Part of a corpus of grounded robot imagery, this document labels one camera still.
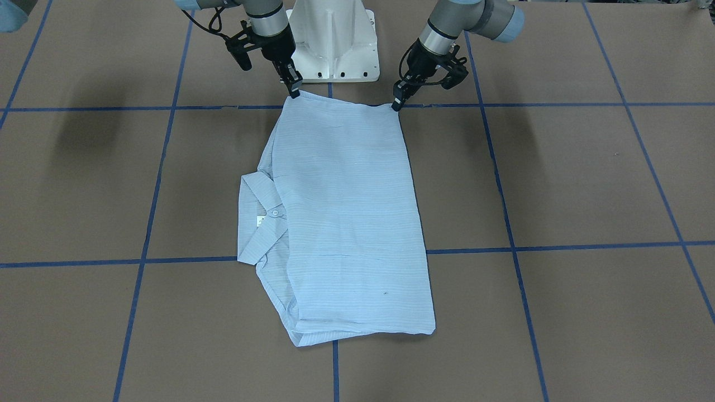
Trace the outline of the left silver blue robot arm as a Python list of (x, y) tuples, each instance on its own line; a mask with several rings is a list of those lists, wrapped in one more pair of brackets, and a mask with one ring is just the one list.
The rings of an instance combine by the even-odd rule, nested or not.
[(403, 54), (400, 79), (393, 85), (392, 109), (403, 109), (416, 92), (426, 86), (449, 90), (468, 76), (467, 58), (458, 57), (456, 40), (467, 32), (492, 41), (509, 43), (525, 25), (523, 11), (508, 1), (439, 1), (419, 37)]

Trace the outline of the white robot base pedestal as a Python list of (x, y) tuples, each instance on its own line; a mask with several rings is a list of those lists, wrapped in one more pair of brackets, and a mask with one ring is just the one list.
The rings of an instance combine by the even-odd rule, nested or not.
[(378, 81), (375, 15), (362, 1), (296, 1), (287, 14), (304, 84)]

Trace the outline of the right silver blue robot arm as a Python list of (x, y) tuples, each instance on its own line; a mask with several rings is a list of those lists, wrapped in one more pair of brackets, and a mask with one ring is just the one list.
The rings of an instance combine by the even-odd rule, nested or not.
[[(293, 55), (297, 46), (283, 1), (176, 1), (176, 7), (200, 30), (220, 37), (225, 48), (243, 71), (252, 69), (249, 53), (255, 49), (269, 61), (291, 98), (301, 94), (302, 76)], [(241, 7), (247, 18), (241, 30), (227, 35), (222, 14), (228, 8)]]

